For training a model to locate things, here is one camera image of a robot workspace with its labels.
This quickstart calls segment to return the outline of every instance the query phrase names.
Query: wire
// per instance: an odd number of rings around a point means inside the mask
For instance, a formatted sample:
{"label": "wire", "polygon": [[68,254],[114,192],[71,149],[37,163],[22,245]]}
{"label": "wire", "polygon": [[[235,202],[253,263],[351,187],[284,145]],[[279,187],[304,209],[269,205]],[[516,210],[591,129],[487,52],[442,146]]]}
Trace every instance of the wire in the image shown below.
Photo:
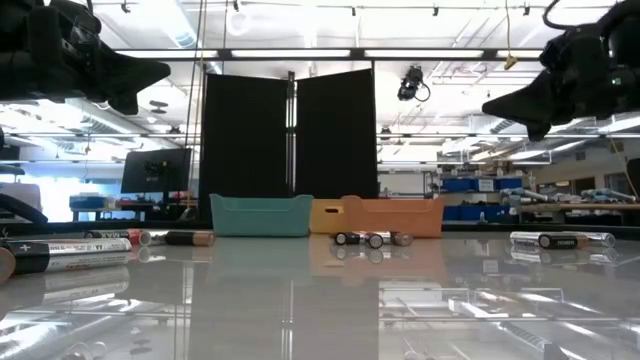
{"label": "wire", "polygon": [[509,14],[509,0],[504,0],[504,10],[507,12],[507,53],[511,57],[511,15]]}
{"label": "wire", "polygon": [[431,99],[431,88],[429,87],[429,85],[425,84],[424,81],[422,81],[422,86],[424,86],[427,91],[429,91],[429,95],[427,95],[427,98],[424,100],[418,98],[417,96],[414,96],[414,98],[420,102],[427,102],[429,99]]}
{"label": "wire", "polygon": [[556,6],[559,2],[560,2],[560,0],[553,0],[551,2],[551,4],[549,4],[549,6],[547,6],[547,8],[544,10],[544,14],[542,14],[542,21],[544,22],[545,25],[547,25],[548,27],[550,27],[552,29],[556,29],[556,30],[568,30],[568,29],[571,29],[572,26],[556,24],[556,23],[552,22],[551,20],[549,20],[549,13],[553,9],[553,7]]}
{"label": "wire", "polygon": [[631,191],[633,191],[633,196],[635,196],[636,199],[638,199],[638,192],[636,191],[635,186],[633,186],[633,182],[631,182],[631,176],[629,176],[629,171],[627,171],[627,160],[618,151],[618,147],[616,146],[615,141],[613,141],[613,138],[609,137],[609,140],[611,141],[611,146],[613,147],[613,151],[615,151],[616,155],[620,159],[620,162],[622,163],[622,166],[623,166],[622,168],[624,169],[624,175],[627,177],[627,181],[629,182],[629,187],[631,188]]}
{"label": "wire", "polygon": [[[198,48],[200,46],[200,31],[202,30],[203,12],[206,12],[206,9],[204,7],[204,3],[205,3],[204,0],[200,0],[200,8],[199,8],[199,12],[198,12],[198,14],[200,16],[198,16],[198,27],[197,27],[197,30],[196,30],[196,44],[195,44],[195,47],[193,49],[195,54],[198,53]],[[192,157],[190,159],[187,159],[187,149],[189,147],[189,125],[191,123],[191,110],[192,110],[192,105],[193,105],[193,92],[195,90],[196,67],[198,65],[198,61],[197,60],[198,60],[198,56],[195,55],[194,59],[193,59],[193,66],[191,67],[191,85],[190,85],[190,88],[189,88],[189,106],[187,106],[187,127],[186,127],[186,131],[185,131],[185,134],[184,134],[184,146],[183,146],[184,155],[182,156],[182,166],[180,168],[181,172],[183,172],[185,170],[184,169],[185,164],[191,164],[192,159],[195,158],[195,154],[192,153],[191,154]],[[203,68],[200,67],[201,75],[202,75],[203,72],[204,72]],[[192,189],[192,183],[193,183],[192,180],[193,179],[192,179],[192,175],[191,175],[191,176],[189,176],[189,184],[187,186],[187,208],[189,208],[189,203],[190,203],[190,200],[191,200],[191,190],[193,190]]]}

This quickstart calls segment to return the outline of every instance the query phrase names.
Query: orange plastic bin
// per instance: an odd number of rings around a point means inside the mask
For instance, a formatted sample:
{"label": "orange plastic bin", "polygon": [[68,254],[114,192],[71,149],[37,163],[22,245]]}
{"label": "orange plastic bin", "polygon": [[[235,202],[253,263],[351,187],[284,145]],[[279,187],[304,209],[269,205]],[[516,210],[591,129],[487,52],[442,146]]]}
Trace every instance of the orange plastic bin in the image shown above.
{"label": "orange plastic bin", "polygon": [[348,227],[356,231],[401,231],[414,237],[438,238],[442,235],[444,201],[363,200],[344,196]]}

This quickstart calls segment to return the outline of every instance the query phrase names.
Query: cable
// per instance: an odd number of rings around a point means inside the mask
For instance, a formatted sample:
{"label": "cable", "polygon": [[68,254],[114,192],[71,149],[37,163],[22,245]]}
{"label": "cable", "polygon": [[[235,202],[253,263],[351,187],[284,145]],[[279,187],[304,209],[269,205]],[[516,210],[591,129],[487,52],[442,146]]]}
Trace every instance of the cable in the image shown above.
{"label": "cable", "polygon": [[424,100],[418,98],[418,96],[414,96],[414,99],[420,102],[427,102],[429,99],[431,99],[431,88],[429,87],[429,85],[425,84],[424,81],[421,81],[421,83],[422,83],[422,86],[424,86],[427,89],[427,91],[429,91],[429,95],[427,95],[427,98]]}
{"label": "cable", "polygon": [[631,176],[629,176],[629,171],[627,171],[627,160],[618,151],[618,147],[616,146],[615,141],[613,141],[613,138],[609,137],[609,140],[611,141],[611,146],[613,147],[613,151],[615,151],[616,155],[620,159],[620,162],[622,163],[622,166],[624,169],[624,175],[627,177],[627,181],[629,182],[629,187],[631,188],[631,191],[633,191],[633,196],[635,196],[636,199],[638,199],[638,192],[636,191],[635,186],[633,186],[633,183],[631,182]]}
{"label": "cable", "polygon": [[504,10],[507,12],[507,53],[511,57],[511,16],[509,14],[509,0],[504,0]]}
{"label": "cable", "polygon": [[553,9],[553,7],[556,6],[559,2],[560,2],[560,0],[553,0],[551,2],[551,4],[549,4],[549,6],[547,6],[547,8],[544,10],[544,14],[542,14],[542,21],[544,22],[545,25],[547,25],[548,27],[550,27],[552,29],[556,29],[556,30],[568,30],[568,29],[571,29],[572,26],[556,24],[556,23],[552,22],[551,20],[549,20],[549,13]]}

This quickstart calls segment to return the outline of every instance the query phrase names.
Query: bin handle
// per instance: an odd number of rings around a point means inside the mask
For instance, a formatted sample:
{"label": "bin handle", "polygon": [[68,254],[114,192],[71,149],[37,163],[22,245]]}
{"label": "bin handle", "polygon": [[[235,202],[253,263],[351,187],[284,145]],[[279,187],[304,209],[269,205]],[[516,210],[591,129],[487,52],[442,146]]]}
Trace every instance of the bin handle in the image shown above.
{"label": "bin handle", "polygon": [[342,214],[344,209],[341,206],[329,206],[324,208],[324,212],[327,214]]}

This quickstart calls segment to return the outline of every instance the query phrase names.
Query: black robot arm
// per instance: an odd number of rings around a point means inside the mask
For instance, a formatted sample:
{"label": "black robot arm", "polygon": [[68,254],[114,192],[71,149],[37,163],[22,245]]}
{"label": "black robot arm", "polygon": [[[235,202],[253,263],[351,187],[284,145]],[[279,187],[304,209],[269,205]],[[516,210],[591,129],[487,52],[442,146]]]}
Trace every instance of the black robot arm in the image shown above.
{"label": "black robot arm", "polygon": [[0,101],[86,97],[137,114],[137,93],[169,76],[167,64],[115,53],[102,23],[68,1],[0,1]]}
{"label": "black robot arm", "polygon": [[542,140],[551,126],[640,110],[640,0],[613,6],[598,22],[569,27],[540,55],[545,69],[528,86],[482,111],[527,127]]}

